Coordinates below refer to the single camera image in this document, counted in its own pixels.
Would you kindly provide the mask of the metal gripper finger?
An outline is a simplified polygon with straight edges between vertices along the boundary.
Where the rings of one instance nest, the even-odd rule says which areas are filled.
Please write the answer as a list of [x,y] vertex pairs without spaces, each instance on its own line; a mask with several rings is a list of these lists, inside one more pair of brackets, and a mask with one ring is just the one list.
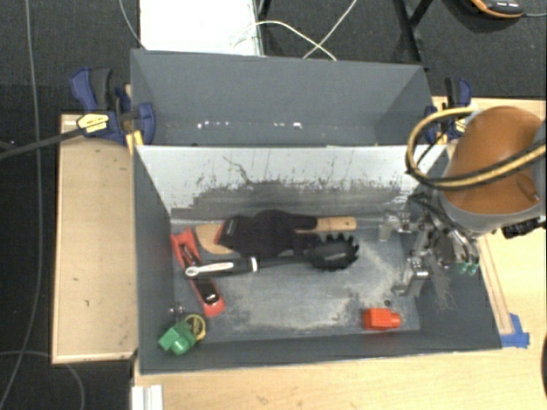
[[420,257],[409,257],[391,292],[396,296],[419,297],[424,283],[429,279],[430,271],[424,261]]
[[384,215],[382,222],[379,224],[379,240],[387,242],[393,232],[411,232],[409,213],[386,213]]

